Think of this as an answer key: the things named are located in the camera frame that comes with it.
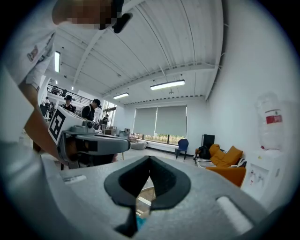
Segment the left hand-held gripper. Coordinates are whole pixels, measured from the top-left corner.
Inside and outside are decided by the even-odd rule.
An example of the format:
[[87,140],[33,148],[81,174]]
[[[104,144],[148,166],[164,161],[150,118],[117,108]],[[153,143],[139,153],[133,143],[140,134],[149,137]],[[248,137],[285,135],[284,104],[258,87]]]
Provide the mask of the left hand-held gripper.
[[[95,166],[95,159],[89,155],[88,137],[95,135],[93,124],[89,120],[58,107],[49,124],[48,132],[57,146],[60,162],[70,169]],[[77,160],[71,161],[66,155],[66,139],[72,137],[76,141]],[[130,141],[111,135],[95,135],[98,154],[123,153],[130,149]]]

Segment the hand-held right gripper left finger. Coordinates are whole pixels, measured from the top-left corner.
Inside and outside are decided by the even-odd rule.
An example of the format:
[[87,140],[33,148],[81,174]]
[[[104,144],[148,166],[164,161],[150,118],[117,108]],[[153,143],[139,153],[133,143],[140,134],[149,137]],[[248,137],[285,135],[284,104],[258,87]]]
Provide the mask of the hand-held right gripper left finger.
[[43,235],[47,239],[149,239],[150,221],[137,226],[136,198],[149,175],[142,157],[60,171],[44,160],[48,186]]

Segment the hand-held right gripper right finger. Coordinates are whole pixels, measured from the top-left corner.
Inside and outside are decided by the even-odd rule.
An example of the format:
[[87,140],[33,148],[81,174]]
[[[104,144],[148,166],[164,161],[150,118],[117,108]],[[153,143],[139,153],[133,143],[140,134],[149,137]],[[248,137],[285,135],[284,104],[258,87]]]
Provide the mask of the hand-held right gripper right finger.
[[252,224],[267,211],[252,197],[221,175],[183,162],[161,158],[184,172],[191,181],[188,195],[174,208],[152,211],[140,229],[141,239],[234,239],[239,232],[227,217],[228,207],[217,202],[227,197]]

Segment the blue cloth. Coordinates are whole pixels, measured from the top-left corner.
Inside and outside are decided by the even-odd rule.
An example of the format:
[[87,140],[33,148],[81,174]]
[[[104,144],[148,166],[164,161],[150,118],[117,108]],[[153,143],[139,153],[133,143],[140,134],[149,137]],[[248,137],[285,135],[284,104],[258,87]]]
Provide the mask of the blue cloth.
[[139,231],[141,227],[145,224],[147,218],[146,217],[141,217],[139,215],[136,215],[136,225],[137,225],[137,230]]

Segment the person's left forearm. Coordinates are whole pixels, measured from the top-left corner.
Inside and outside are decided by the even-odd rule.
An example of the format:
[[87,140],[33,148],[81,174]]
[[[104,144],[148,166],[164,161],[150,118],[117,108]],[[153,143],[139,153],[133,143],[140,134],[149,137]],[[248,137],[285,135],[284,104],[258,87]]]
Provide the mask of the person's left forearm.
[[38,91],[31,84],[27,84],[25,80],[19,85],[19,89],[34,107],[25,125],[27,135],[33,140],[33,149],[39,154],[46,152],[57,160],[61,160],[57,146],[48,133],[48,125],[40,111]]

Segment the round glass table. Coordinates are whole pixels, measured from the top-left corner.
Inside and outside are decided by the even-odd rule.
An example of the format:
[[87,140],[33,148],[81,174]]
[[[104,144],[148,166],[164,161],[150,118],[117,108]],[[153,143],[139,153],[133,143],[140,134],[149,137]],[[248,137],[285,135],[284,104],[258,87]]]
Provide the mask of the round glass table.
[[150,214],[152,201],[155,200],[155,188],[152,179],[149,177],[136,198],[136,215],[141,218],[147,218]]

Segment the person's left hand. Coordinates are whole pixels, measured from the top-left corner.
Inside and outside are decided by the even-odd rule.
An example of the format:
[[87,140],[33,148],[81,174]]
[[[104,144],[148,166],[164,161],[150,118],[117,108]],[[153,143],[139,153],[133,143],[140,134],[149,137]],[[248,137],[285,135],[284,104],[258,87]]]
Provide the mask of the person's left hand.
[[66,155],[69,160],[76,161],[77,160],[77,147],[76,141],[74,138],[69,137],[66,139]]

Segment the grey roller blind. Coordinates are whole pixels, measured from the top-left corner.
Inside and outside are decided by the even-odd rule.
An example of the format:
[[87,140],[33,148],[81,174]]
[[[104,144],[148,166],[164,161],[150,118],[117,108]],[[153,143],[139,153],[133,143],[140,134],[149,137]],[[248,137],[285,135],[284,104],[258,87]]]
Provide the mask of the grey roller blind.
[[154,135],[156,114],[156,107],[136,109],[133,132],[142,135]]
[[186,136],[187,106],[167,106],[157,108],[155,133]]

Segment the striped blanket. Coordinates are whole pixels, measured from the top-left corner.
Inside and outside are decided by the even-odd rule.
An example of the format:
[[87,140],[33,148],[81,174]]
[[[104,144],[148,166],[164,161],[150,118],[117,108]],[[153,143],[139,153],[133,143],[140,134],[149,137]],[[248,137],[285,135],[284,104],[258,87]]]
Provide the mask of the striped blanket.
[[216,167],[215,164],[213,164],[210,160],[208,159],[201,159],[198,158],[195,161],[195,164],[199,167],[199,168],[207,168],[207,167]]

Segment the black backpack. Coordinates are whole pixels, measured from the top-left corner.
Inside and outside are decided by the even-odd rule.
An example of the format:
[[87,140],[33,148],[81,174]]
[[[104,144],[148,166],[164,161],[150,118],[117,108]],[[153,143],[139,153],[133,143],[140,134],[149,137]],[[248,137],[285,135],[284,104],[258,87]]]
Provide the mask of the black backpack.
[[206,159],[206,160],[210,160],[210,151],[207,148],[207,146],[201,146],[198,148],[199,152],[198,152],[198,156],[201,159]]

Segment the black mezzanine railing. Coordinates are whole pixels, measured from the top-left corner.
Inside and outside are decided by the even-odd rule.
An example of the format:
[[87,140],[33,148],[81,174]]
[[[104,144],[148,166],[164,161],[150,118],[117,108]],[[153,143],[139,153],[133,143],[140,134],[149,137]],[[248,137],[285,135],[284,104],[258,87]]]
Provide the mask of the black mezzanine railing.
[[47,92],[49,94],[59,96],[59,97],[62,97],[62,98],[65,98],[66,96],[70,95],[72,97],[72,101],[82,103],[82,104],[89,104],[89,103],[92,102],[92,100],[90,100],[86,97],[82,97],[78,94],[69,92],[66,89],[62,89],[62,88],[59,88],[59,87],[51,85],[51,84],[47,85]]

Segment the blue chair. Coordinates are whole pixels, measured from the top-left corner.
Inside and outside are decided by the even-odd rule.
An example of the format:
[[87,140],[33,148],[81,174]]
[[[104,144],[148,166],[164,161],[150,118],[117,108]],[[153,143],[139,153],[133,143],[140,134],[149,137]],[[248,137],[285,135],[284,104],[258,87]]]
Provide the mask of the blue chair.
[[178,141],[178,148],[175,149],[176,159],[178,158],[178,156],[180,155],[181,152],[184,152],[184,159],[183,159],[183,161],[185,161],[187,150],[188,150],[188,146],[189,146],[189,141],[187,139],[180,139]]

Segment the black cabinet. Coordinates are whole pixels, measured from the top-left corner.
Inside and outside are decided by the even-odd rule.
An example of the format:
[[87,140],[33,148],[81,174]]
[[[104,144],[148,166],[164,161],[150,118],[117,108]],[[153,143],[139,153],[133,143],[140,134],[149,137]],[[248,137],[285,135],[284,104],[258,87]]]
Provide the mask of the black cabinet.
[[210,147],[214,144],[214,141],[215,141],[214,135],[203,134],[201,146],[206,146],[208,149],[210,149]]

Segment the white water dispenser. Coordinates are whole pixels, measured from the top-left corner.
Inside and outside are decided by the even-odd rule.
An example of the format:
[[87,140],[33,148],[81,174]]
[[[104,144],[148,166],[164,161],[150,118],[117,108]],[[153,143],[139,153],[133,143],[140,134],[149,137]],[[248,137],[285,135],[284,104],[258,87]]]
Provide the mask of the white water dispenser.
[[246,161],[241,190],[268,212],[286,204],[289,188],[287,154],[279,150],[253,151],[247,155]]

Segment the person's white t-shirt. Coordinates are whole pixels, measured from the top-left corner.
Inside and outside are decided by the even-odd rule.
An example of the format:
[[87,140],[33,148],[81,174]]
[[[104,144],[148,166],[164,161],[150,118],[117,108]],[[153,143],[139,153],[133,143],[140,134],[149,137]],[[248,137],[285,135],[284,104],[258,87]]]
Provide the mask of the person's white t-shirt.
[[39,88],[53,57],[56,25],[34,20],[21,25],[4,51],[4,66],[16,84],[25,81]]

